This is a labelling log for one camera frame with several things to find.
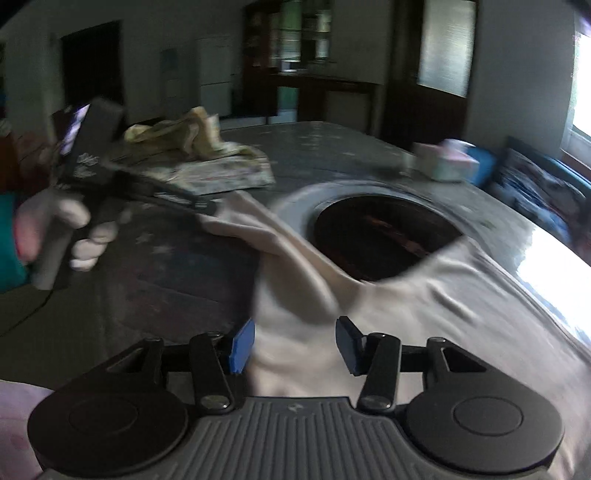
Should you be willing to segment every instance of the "white cloth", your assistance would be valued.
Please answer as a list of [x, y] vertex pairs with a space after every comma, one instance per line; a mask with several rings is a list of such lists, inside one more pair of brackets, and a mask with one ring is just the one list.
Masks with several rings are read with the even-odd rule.
[[[364, 378], [349, 375], [335, 344], [335, 320], [343, 314], [364, 333], [389, 333], [406, 345], [443, 336], [558, 408], [566, 432], [550, 473], [559, 480], [573, 476], [591, 442], [591, 364], [551, 314], [472, 240], [401, 277], [362, 283], [245, 193], [228, 195], [216, 217], [204, 216], [202, 224], [263, 253], [250, 369], [257, 394], [345, 395], [355, 402]], [[402, 375], [398, 402], [413, 398], [419, 383]]]

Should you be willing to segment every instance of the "white glove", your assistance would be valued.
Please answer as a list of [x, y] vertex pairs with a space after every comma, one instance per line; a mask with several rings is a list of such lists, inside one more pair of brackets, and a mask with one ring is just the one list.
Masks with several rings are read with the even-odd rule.
[[[55, 216], [75, 229], [90, 222], [90, 213], [81, 201], [53, 189], [37, 193], [17, 209], [14, 239], [18, 258], [24, 265], [33, 263], [39, 256], [47, 228]], [[70, 260], [72, 269], [88, 271], [94, 267], [117, 231], [116, 222], [102, 223], [90, 231], [88, 239], [76, 242]]]

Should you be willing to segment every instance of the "pink fabric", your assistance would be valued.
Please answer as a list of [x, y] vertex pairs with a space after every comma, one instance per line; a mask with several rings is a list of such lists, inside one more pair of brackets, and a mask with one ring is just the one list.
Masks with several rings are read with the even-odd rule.
[[33, 480], [41, 467], [27, 437], [29, 415], [51, 390], [0, 380], [0, 479]]

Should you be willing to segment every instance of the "window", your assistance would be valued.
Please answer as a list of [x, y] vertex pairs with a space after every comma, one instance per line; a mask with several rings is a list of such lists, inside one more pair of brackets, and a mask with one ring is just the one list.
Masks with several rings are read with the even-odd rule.
[[579, 34], [576, 49], [576, 84], [573, 125], [591, 140], [591, 37]]
[[572, 105], [573, 126], [563, 145], [568, 153], [564, 161], [591, 180], [591, 37], [582, 33], [576, 37]]
[[418, 84], [465, 97], [470, 80], [476, 3], [427, 0]]

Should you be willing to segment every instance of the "screw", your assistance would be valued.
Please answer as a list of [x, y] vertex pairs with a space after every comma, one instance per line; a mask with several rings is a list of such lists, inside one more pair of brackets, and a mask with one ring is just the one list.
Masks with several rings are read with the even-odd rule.
[[208, 410], [223, 410], [230, 406], [230, 400], [224, 395], [206, 395], [201, 398], [201, 405]]
[[368, 410], [373, 411], [387, 410], [392, 406], [392, 402], [380, 395], [367, 395], [366, 397], [360, 398], [359, 403]]

